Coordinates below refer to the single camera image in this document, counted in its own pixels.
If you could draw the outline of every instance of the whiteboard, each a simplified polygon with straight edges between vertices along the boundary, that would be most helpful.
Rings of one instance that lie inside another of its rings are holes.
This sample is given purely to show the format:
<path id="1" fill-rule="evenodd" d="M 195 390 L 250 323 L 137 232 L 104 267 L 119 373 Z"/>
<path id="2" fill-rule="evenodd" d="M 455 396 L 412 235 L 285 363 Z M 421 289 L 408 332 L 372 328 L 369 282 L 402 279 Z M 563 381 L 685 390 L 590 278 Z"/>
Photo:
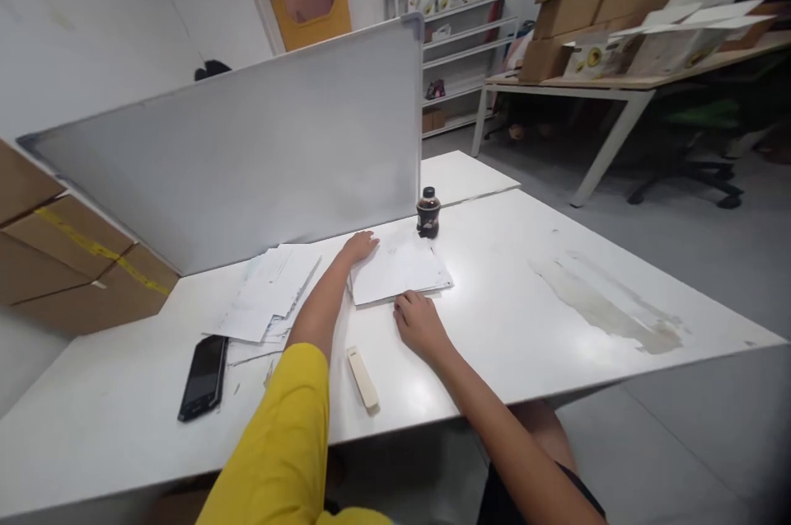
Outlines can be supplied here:
<path id="1" fill-rule="evenodd" d="M 407 15 L 19 144 L 195 274 L 414 214 L 422 63 Z"/>

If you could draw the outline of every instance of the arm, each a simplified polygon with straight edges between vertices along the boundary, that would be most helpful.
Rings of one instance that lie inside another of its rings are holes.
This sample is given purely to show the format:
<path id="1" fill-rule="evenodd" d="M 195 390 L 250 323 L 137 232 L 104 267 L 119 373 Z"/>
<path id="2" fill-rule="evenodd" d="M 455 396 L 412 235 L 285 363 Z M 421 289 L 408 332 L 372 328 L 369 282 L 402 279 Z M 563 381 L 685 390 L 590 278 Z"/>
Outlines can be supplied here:
<path id="1" fill-rule="evenodd" d="M 442 379 L 480 436 L 525 520 L 536 525 L 605 522 L 456 351 L 430 298 L 409 291 L 396 299 L 393 315 L 401 339 Z"/>
<path id="2" fill-rule="evenodd" d="M 286 342 L 286 349 L 295 344 L 313 344 L 327 358 L 327 363 L 330 362 L 332 336 L 344 299 L 346 279 L 352 265 L 371 255 L 379 244 L 379 239 L 372 236 L 371 231 L 358 232 L 346 241 L 344 248 L 335 256 L 302 305 Z"/>
<path id="3" fill-rule="evenodd" d="M 371 236 L 351 237 L 302 305 L 264 399 L 214 484 L 198 525 L 312 525 L 321 515 L 332 336 L 349 270 L 378 243 Z"/>

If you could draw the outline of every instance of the chair base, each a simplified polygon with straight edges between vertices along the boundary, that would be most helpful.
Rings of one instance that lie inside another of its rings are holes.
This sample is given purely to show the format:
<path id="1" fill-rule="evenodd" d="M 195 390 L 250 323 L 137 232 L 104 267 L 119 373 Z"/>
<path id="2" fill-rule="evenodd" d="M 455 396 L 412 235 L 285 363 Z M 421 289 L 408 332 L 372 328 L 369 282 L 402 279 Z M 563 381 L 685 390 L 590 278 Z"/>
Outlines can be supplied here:
<path id="1" fill-rule="evenodd" d="M 641 204 L 645 199 L 645 193 L 659 181 L 677 176 L 698 181 L 726 194 L 727 197 L 717 202 L 719 208 L 734 209 L 742 205 L 744 191 L 728 183 L 734 177 L 733 164 L 729 162 L 689 162 L 685 160 L 674 162 L 660 170 L 651 179 L 638 187 L 626 201 L 632 205 Z"/>

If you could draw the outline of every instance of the person's left hand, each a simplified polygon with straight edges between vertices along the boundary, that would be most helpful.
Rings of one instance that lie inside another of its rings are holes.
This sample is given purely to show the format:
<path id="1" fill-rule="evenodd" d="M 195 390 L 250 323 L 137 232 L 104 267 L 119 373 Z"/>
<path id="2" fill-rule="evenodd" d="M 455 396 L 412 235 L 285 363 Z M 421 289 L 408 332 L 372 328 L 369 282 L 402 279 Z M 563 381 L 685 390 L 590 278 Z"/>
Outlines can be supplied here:
<path id="1" fill-rule="evenodd" d="M 358 232 L 346 241 L 338 255 L 343 255 L 350 264 L 354 265 L 371 255 L 378 244 L 379 239 L 373 238 L 372 231 Z"/>

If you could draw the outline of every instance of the black shorts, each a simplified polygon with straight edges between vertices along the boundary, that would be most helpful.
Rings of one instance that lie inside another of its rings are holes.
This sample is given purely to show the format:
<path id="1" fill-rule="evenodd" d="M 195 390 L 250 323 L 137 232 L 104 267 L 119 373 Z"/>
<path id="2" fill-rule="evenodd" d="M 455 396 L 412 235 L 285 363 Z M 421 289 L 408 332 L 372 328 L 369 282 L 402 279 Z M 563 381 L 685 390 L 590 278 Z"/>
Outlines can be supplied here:
<path id="1" fill-rule="evenodd" d="M 604 517 L 604 509 L 593 497 L 591 491 L 585 486 L 573 471 L 566 469 L 558 463 L 558 467 L 563 473 L 577 486 L 577 490 L 583 493 L 593 508 Z M 517 506 L 511 500 L 511 495 L 505 489 L 505 484 L 500 480 L 500 474 L 494 469 L 494 464 L 489 465 L 489 478 L 486 480 L 484 488 L 484 498 L 480 501 L 480 511 L 478 512 L 478 525 L 527 525 L 525 519 L 517 510 Z"/>

